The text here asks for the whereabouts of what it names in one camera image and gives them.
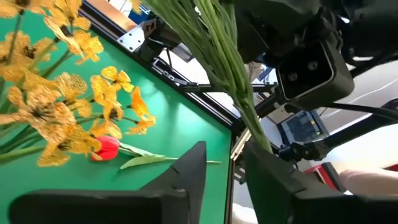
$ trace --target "red tulip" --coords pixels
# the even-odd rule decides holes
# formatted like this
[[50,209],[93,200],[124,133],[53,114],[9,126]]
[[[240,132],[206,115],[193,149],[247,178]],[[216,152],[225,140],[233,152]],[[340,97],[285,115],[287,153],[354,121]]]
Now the red tulip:
[[[96,152],[102,158],[102,161],[109,161],[118,155],[118,149],[120,142],[114,137],[111,136],[100,136],[97,137],[97,140],[101,142],[101,149]],[[91,157],[92,161],[99,161],[95,159],[93,156]]]

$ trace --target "metal bracket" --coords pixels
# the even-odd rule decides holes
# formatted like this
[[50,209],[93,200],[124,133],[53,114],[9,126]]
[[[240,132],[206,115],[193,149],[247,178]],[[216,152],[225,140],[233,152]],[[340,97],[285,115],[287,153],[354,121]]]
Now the metal bracket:
[[120,43],[123,47],[128,49],[130,52],[134,52],[137,50],[145,41],[144,23],[141,22],[138,26],[124,34],[118,39],[118,43]]

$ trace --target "tulip leaf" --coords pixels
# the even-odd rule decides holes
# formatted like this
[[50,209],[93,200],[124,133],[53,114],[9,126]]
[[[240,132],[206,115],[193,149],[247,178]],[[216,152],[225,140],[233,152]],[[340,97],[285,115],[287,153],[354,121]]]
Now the tulip leaf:
[[139,156],[153,156],[153,153],[150,153],[148,151],[139,149],[137,147],[134,146],[130,146],[128,144],[123,144],[120,143],[119,148],[124,149],[122,150],[122,152],[126,152],[128,154],[131,154],[133,156],[139,157]]
[[157,154],[153,154],[150,156],[140,156],[130,159],[125,164],[123,164],[123,166],[121,166],[120,169],[125,169],[128,167],[139,166],[144,164],[150,164],[154,162],[163,162],[165,160],[166,160],[165,156]]

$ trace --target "bundle of stems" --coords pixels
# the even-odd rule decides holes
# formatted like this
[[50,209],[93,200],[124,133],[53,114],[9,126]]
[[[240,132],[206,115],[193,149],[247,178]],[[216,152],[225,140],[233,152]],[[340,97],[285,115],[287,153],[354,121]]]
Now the bundle of stems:
[[272,152],[254,109],[253,90],[238,52],[232,1],[144,0],[180,36],[209,81],[234,101],[254,140]]

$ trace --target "green table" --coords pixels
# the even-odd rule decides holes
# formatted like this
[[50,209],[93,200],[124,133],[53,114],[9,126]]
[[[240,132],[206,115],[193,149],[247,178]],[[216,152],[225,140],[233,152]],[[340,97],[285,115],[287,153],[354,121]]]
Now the green table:
[[[6,33],[14,29],[15,23],[15,19],[0,19],[1,40],[4,40]],[[52,31],[45,26],[43,17],[31,13],[26,13],[24,16],[22,30],[30,35],[33,43],[44,36],[54,37]],[[142,97],[151,113],[157,116],[157,124],[144,136],[125,135],[121,140],[123,143],[153,153],[165,154],[168,157],[179,157],[196,142],[206,141],[208,159],[222,163],[208,165],[201,223],[223,223],[231,131],[116,47],[100,39],[105,48],[105,51],[99,55],[100,62],[86,62],[75,66],[74,63],[78,58],[72,57],[55,72],[55,75],[62,72],[76,73],[89,80],[90,76],[99,75],[101,69],[109,65],[116,66],[118,70],[124,70],[129,74],[132,83],[140,86]],[[57,60],[65,50],[64,43],[58,44],[58,50],[52,54],[52,61]],[[122,91],[118,99],[123,105],[128,105],[130,102],[130,96]],[[101,108],[97,107],[95,111],[101,111]],[[131,110],[125,113],[128,117],[137,118]],[[119,127],[123,132],[126,132],[130,126],[132,124],[127,121],[119,122]],[[84,156],[73,155],[65,166],[40,168],[36,166],[38,156],[39,154],[32,154],[0,165],[0,223],[7,223],[6,212],[9,203],[31,190],[136,190],[157,177],[170,165],[164,162],[118,172],[119,167],[129,159],[125,155],[120,154],[115,160],[109,162],[90,162]]]

